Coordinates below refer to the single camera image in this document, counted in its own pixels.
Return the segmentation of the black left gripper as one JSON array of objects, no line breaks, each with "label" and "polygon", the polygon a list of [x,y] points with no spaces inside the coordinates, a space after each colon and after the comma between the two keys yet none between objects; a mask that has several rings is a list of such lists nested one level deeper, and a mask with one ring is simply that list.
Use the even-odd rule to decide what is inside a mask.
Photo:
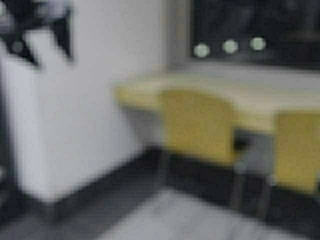
[{"label": "black left gripper", "polygon": [[57,46],[69,61],[73,61],[71,12],[69,0],[2,0],[0,39],[9,54],[40,68],[24,35],[31,30],[49,28]]}]

